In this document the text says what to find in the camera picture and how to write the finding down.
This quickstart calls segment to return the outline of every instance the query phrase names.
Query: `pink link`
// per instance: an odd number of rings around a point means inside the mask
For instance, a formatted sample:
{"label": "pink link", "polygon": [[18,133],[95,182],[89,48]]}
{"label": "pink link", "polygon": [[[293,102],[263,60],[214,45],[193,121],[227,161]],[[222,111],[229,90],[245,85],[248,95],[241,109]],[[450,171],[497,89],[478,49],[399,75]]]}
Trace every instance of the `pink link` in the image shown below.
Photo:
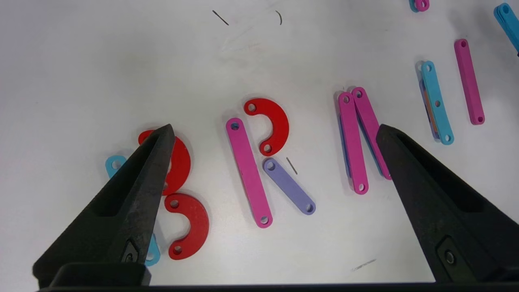
{"label": "pink link", "polygon": [[353,189],[359,195],[363,195],[367,192],[368,184],[354,97],[349,92],[343,92],[339,95],[338,102]]}
{"label": "pink link", "polygon": [[424,12],[429,9],[429,0],[415,0],[415,7],[420,12]]}
{"label": "pink link", "polygon": [[234,117],[227,121],[225,129],[240,171],[245,193],[251,205],[254,221],[260,228],[267,228],[272,224],[272,214],[243,122]]}
{"label": "pink link", "polygon": [[470,122],[473,125],[481,125],[485,122],[485,113],[481,104],[480,91],[477,88],[469,42],[464,38],[457,40],[454,43],[454,51],[456,52],[456,59],[458,59],[459,74],[461,75],[461,83],[465,92]]}
{"label": "pink link", "polygon": [[360,117],[360,121],[364,131],[366,132],[368,142],[370,143],[371,149],[373,150],[373,154],[377,159],[380,171],[386,179],[390,180],[391,176],[389,175],[388,167],[386,166],[386,162],[384,162],[384,158],[382,158],[382,153],[380,152],[377,144],[377,133],[380,125],[377,121],[377,117],[375,116],[375,112],[371,107],[366,90],[364,90],[362,87],[357,87],[351,91],[351,95],[353,95],[353,98],[355,99],[355,108],[357,109],[357,114]]}

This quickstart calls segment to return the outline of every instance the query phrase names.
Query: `scratch mark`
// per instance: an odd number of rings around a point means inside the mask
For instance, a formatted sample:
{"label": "scratch mark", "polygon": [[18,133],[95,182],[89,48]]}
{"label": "scratch mark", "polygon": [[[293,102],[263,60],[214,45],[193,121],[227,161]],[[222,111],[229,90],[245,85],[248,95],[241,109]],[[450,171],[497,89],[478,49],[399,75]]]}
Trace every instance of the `scratch mark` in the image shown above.
{"label": "scratch mark", "polygon": [[226,25],[229,25],[229,23],[227,23],[227,21],[225,21],[225,19],[223,19],[220,15],[218,15],[218,13],[216,13],[216,11],[213,10],[213,13],[216,14],[216,16],[218,16]]}
{"label": "scratch mark", "polygon": [[365,263],[363,263],[362,265],[360,265],[360,266],[358,266],[358,267],[356,267],[356,268],[354,268],[354,269],[351,269],[351,271],[354,272],[354,271],[356,271],[356,270],[359,270],[359,269],[361,269],[361,268],[367,266],[368,264],[370,264],[370,263],[372,263],[372,262],[374,262],[374,261],[376,261],[376,260],[377,260],[377,259],[372,259],[371,261],[365,262]]}
{"label": "scratch mark", "polygon": [[283,18],[281,17],[281,13],[276,10],[276,12],[279,14],[279,25],[283,24]]}
{"label": "scratch mark", "polygon": [[286,161],[289,162],[290,166],[292,167],[292,169],[293,169],[294,172],[295,172],[295,175],[297,175],[297,170],[295,170],[294,166],[292,165],[292,162],[290,162],[290,159],[289,159],[288,157],[286,158]]}

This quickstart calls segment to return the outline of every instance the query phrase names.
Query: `screw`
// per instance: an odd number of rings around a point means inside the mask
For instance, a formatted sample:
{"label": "screw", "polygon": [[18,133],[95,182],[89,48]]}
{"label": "screw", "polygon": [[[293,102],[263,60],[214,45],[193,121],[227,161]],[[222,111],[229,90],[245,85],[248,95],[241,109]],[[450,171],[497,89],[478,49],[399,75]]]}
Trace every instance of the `screw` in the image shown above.
{"label": "screw", "polygon": [[445,261],[447,261],[447,263],[452,265],[452,266],[456,263],[456,257],[454,256],[452,251],[447,250],[445,252]]}

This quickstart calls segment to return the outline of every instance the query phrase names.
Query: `white table surface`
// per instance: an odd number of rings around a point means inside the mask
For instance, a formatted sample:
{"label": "white table surface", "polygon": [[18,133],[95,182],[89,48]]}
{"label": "white table surface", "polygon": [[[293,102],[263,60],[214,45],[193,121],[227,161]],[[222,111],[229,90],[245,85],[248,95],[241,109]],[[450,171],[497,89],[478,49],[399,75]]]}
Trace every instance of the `white table surface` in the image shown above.
{"label": "white table surface", "polygon": [[[162,259],[152,284],[430,282],[434,278],[391,181],[363,150],[370,189],[348,182],[334,92],[363,86],[380,123],[403,130],[519,220],[519,58],[493,16],[499,0],[2,1],[0,283],[37,288],[32,264],[107,182],[146,129],[171,123],[192,156],[181,190],[210,218],[203,248],[173,261],[188,220],[161,205]],[[519,2],[511,1],[519,11]],[[218,12],[225,25],[211,10]],[[283,24],[279,25],[279,11]],[[473,126],[453,43],[469,40],[486,116]],[[433,140],[415,64],[436,66],[453,145]],[[290,121],[275,155],[316,202],[305,216],[261,172],[274,216],[260,229],[225,132],[244,120],[255,158],[268,96]],[[355,270],[363,263],[374,262]]]}

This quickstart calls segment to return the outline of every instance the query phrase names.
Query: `red semicircular link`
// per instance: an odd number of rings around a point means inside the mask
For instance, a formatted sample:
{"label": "red semicircular link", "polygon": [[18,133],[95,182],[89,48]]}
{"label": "red semicircular link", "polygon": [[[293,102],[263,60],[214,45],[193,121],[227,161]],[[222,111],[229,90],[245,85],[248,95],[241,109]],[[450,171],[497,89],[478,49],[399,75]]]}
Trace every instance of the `red semicircular link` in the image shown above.
{"label": "red semicircular link", "polygon": [[209,234],[209,217],[206,209],[197,199],[181,193],[168,195],[164,205],[169,212],[186,216],[191,224],[189,233],[170,245],[169,257],[173,260],[182,260],[194,255],[206,242]]}
{"label": "red semicircular link", "polygon": [[259,151],[264,156],[278,153],[289,137],[289,119],[283,109],[275,102],[266,98],[254,98],[243,106],[247,115],[266,115],[272,123],[272,135],[259,144]]}
{"label": "red semicircular link", "polygon": [[[153,130],[144,131],[139,135],[139,145],[144,139],[148,138]],[[191,157],[186,145],[179,137],[175,137],[175,145],[173,146],[173,155],[171,156],[171,169],[166,175],[165,188],[162,195],[168,195],[178,191],[187,180],[189,171],[191,170]]]}

